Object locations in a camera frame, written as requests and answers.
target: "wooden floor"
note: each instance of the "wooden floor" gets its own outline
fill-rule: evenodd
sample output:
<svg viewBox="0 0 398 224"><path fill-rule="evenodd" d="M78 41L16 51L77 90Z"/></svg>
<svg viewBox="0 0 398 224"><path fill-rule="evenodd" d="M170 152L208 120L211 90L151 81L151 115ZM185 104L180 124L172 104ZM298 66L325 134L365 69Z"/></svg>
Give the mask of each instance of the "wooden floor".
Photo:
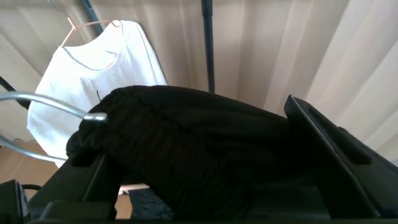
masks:
<svg viewBox="0 0 398 224"><path fill-rule="evenodd" d="M45 154L36 142L17 143L32 152ZM0 183L16 179L21 184L44 185L55 171L57 171L57 166L53 162L24 156L6 147L0 149ZM35 191L28 190L27 194L31 197L35 194ZM128 196L119 196L116 210L118 211L116 218L130 217L132 207Z"/></svg>

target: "shirt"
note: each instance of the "shirt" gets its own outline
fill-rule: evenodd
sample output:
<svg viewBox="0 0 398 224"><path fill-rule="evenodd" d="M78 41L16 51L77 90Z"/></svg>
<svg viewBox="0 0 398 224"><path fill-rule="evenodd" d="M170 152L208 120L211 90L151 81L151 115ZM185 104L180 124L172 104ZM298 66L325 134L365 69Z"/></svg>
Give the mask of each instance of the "shirt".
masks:
<svg viewBox="0 0 398 224"><path fill-rule="evenodd" d="M35 92L88 111L116 88L166 85L140 25L132 21L114 23L117 27L110 24L88 44L59 47ZM27 129L48 155L67 158L66 143L80 121L64 111L33 102Z"/></svg>

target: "white t-shirt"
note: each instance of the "white t-shirt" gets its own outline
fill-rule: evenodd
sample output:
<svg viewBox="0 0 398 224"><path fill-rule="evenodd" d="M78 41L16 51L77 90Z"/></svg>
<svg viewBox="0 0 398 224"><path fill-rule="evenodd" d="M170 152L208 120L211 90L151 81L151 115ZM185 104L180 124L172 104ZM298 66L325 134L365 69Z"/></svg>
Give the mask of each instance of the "white t-shirt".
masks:
<svg viewBox="0 0 398 224"><path fill-rule="evenodd" d="M36 93L88 111L100 102L99 98L116 88L166 85L155 52L140 25L131 21L114 23L120 26L108 25L88 44L59 47ZM48 155L67 158L66 143L80 121L64 111L32 102L27 129Z"/></svg>

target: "beige curtain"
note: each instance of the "beige curtain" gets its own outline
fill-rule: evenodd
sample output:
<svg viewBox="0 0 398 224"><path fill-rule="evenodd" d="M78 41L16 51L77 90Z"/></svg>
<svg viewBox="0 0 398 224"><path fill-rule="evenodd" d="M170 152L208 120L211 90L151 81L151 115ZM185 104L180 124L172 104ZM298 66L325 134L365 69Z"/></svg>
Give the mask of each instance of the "beige curtain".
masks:
<svg viewBox="0 0 398 224"><path fill-rule="evenodd" d="M76 22L78 1L56 1ZM207 90L200 0L92 0L99 19L137 21L170 85ZM398 158L398 1L213 0L216 92L283 115L309 101L390 161ZM68 33L45 0L0 1L1 75L34 91ZM67 45L94 38L82 29ZM26 112L2 102L0 131L31 138Z"/></svg>

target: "curved metal tube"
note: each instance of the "curved metal tube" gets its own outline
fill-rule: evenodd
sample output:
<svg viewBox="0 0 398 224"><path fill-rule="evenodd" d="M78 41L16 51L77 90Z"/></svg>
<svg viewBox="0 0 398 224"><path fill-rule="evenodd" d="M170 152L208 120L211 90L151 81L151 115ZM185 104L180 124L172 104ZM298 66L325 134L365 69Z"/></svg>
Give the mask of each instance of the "curved metal tube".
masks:
<svg viewBox="0 0 398 224"><path fill-rule="evenodd" d="M43 103L45 105L52 106L54 108L58 108L62 111L70 113L78 118L85 120L93 120L93 121L106 121L106 113L86 113L85 111L78 109L68 103L64 103L60 100L54 99L49 96L40 95L36 93L22 92L22 91L10 91L7 93L0 93L0 101L4 100L30 100L36 101L39 103ZM50 162L65 162L64 158L54 157L54 156L44 156L40 154L36 154L34 152L27 151L25 149L21 149L19 146L12 143L10 140L5 138L4 136L0 136L0 144L21 153L23 155L27 155L36 159L41 159L44 161Z"/></svg>

